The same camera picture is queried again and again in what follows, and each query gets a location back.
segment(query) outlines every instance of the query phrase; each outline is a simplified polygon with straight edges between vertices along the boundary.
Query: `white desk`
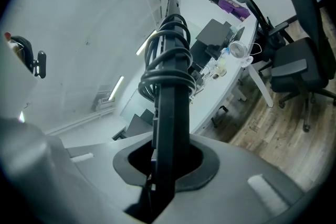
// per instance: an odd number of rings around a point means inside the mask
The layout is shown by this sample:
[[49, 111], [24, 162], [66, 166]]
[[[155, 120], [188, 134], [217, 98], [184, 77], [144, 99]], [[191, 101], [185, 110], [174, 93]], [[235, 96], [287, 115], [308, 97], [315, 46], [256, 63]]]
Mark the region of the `white desk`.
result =
[[[258, 21], [251, 14], [245, 21], [243, 21], [237, 28], [240, 29], [245, 26], [244, 32], [240, 41], [248, 46], [248, 51], [252, 50], [251, 43], [254, 42], [257, 31]], [[227, 73], [223, 77], [216, 80], [209, 78], [203, 91], [199, 92], [190, 103], [190, 133], [195, 133], [201, 130], [215, 115], [224, 100], [231, 93], [232, 89], [237, 83], [243, 68], [241, 68], [241, 61], [229, 55], [226, 59]], [[267, 105], [273, 107], [273, 101], [269, 92], [262, 82], [257, 71], [252, 65], [247, 67], [247, 70], [263, 94]]]

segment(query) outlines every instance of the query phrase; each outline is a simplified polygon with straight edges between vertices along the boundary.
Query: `coiled cable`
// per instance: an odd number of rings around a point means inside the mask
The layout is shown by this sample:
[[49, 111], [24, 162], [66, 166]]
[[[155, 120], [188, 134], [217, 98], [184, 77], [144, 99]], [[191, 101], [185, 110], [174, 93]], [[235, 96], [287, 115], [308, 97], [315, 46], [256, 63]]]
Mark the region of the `coiled cable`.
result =
[[[181, 19], [183, 23], [172, 21], [174, 17]], [[186, 32], [185, 39], [180, 33], [171, 30], [172, 27], [181, 27]], [[156, 57], [157, 47], [160, 37], [177, 38], [184, 47], [175, 47], [167, 50]], [[185, 85], [189, 87], [189, 95], [193, 95], [196, 91], [196, 83], [194, 78], [187, 72], [174, 70], [174, 69], [162, 69], [157, 68], [159, 64], [164, 61], [175, 57], [176, 54], [183, 54], [187, 60], [188, 68], [193, 62], [192, 55], [190, 53], [190, 32], [188, 30], [185, 19], [180, 14], [171, 14], [162, 21], [159, 31], [152, 35], [145, 47], [145, 67], [146, 71], [141, 76], [141, 81], [138, 85], [139, 93], [151, 102], [154, 102], [157, 92], [157, 87], [162, 84], [171, 85]]]

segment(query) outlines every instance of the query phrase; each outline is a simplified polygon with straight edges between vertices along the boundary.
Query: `fluorescent light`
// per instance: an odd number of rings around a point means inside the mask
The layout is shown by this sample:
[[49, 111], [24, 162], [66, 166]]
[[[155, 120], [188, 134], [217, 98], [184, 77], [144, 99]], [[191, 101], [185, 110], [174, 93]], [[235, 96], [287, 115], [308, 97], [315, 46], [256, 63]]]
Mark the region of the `fluorescent light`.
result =
[[114, 96], [115, 92], [117, 91], [117, 88], [119, 87], [120, 83], [122, 82], [122, 80], [124, 79], [123, 76], [121, 76], [117, 82], [117, 85], [115, 85], [110, 97], [109, 97], [109, 101], [112, 99], [112, 97]]
[[19, 117], [19, 121], [25, 122], [25, 117], [23, 117], [22, 111], [21, 111], [21, 114], [20, 114], [20, 117]]
[[143, 51], [143, 49], [146, 47], [146, 45], [147, 45], [147, 41], [148, 41], [148, 39], [152, 36], [152, 35], [154, 35], [156, 33], [156, 30], [154, 30], [150, 35], [149, 35], [149, 37], [145, 40], [145, 42], [141, 45], [141, 47], [140, 47], [140, 49], [138, 49], [138, 51], [137, 51], [137, 53], [136, 53], [136, 55], [139, 55], [142, 51]]

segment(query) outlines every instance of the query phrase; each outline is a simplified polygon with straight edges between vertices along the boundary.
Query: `gray surface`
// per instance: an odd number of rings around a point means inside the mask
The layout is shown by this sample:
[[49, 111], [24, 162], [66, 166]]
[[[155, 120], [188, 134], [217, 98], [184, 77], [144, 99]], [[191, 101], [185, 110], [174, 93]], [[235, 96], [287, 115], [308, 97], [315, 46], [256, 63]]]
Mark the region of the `gray surface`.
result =
[[196, 37], [197, 40], [205, 45], [222, 45], [227, 34], [230, 31], [228, 25], [223, 25], [220, 22], [211, 19], [204, 29]]
[[[70, 148], [58, 137], [44, 136], [37, 128], [17, 121], [0, 121], [0, 162], [7, 179], [46, 223], [139, 223], [122, 210], [137, 202], [140, 187], [126, 184], [115, 172], [116, 152], [151, 133], [100, 145]], [[264, 223], [271, 213], [248, 185], [248, 178], [263, 178], [293, 205], [303, 192], [285, 174], [258, 156], [229, 144], [191, 135], [211, 147], [220, 166], [202, 189], [176, 193], [154, 223]], [[70, 157], [92, 153], [76, 164]]]

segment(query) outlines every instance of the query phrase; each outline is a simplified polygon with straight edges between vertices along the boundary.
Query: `wooden floor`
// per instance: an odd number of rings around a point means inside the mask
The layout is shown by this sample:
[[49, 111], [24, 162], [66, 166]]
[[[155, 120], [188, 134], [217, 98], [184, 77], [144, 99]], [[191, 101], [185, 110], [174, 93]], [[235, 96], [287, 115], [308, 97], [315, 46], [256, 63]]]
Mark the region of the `wooden floor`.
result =
[[[325, 34], [336, 55], [336, 30], [325, 9], [321, 9]], [[306, 37], [298, 22], [287, 31], [297, 40]], [[305, 133], [303, 125], [303, 99], [296, 97], [280, 109], [278, 101], [285, 94], [277, 94], [269, 88], [274, 107], [269, 108], [249, 76], [239, 86], [247, 101], [228, 98], [224, 105], [228, 113], [219, 111], [215, 117], [218, 128], [210, 122], [199, 133], [223, 142], [245, 148], [275, 165], [291, 177], [303, 190], [308, 190], [323, 180], [336, 152], [336, 107], [333, 100], [316, 94], [316, 103], [310, 104], [311, 130]], [[336, 79], [326, 88], [336, 92]]]

